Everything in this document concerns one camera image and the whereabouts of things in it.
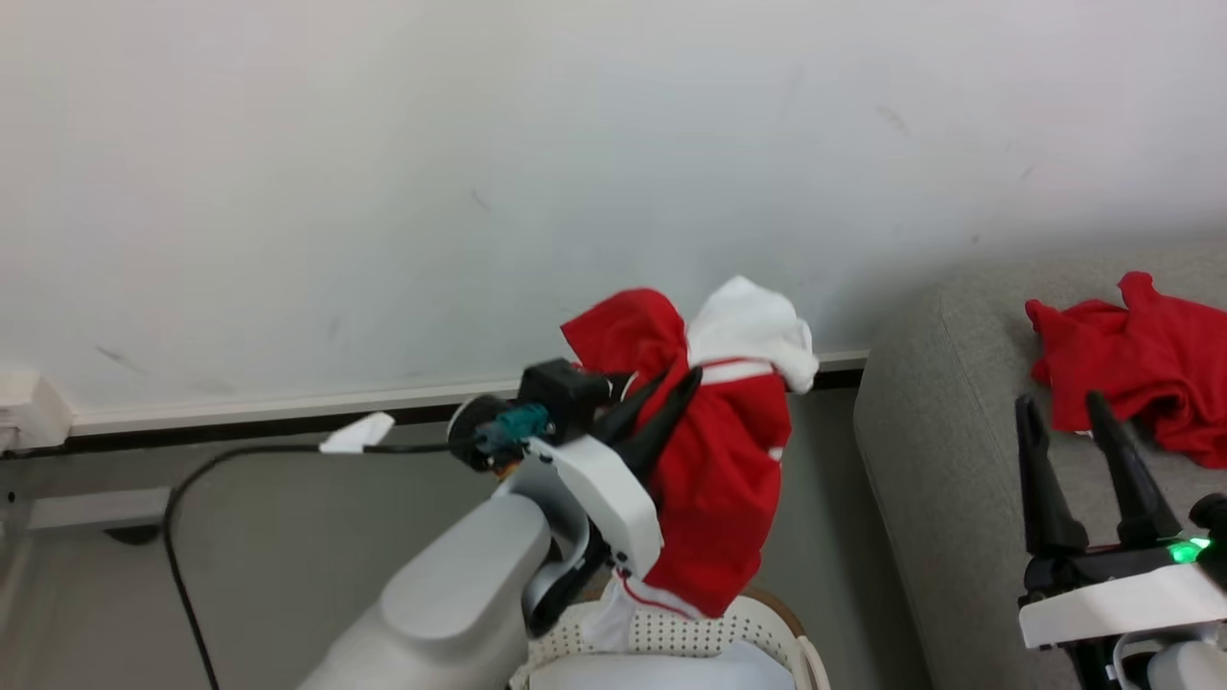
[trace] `white stripe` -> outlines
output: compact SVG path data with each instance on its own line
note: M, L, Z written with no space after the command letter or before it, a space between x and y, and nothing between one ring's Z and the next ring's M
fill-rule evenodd
M637 577L627 577L623 580L626 586L634 593L636 597L643 599L644 602L656 603L663 607L669 607L671 609L677 609L686 614L687 618L693 620L702 620L707 618L703 611L690 605L681 597L669 592L667 589L660 589L650 584L644 583Z
M730 381L744 381L746 378L767 376L774 371L774 367L772 367L769 362L757 360L708 365L703 367L703 383L701 386L707 386L709 383L729 383Z
M637 378L639 378L639 372L631 372L631 378L626 379L626 386L622 387L622 397L620 400L626 400L626 392L631 389L631 384L634 383L634 379Z

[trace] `white wall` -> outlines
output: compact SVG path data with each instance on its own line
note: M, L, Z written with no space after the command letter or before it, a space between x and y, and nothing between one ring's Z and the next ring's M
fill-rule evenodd
M864 346L1227 219L1225 106L1220 0L9 0L0 357L83 413L488 381L734 273Z

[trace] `gray couch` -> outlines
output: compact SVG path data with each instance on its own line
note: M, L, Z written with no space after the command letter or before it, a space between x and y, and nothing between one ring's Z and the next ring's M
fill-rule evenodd
M1065 656L1023 648L1017 625L1028 556L1014 400L1039 389L1028 372L1040 355L1023 303L1120 303L1115 284L1129 270L1151 273L1160 292L1227 309L1227 243L1070 255L957 275L874 344L856 438L937 690L1077 688ZM1119 516L1092 510L1115 506L1093 442L1054 433L1050 455L1092 544L1114 543ZM1146 458L1187 528L1198 498L1227 491L1227 471L1171 453Z

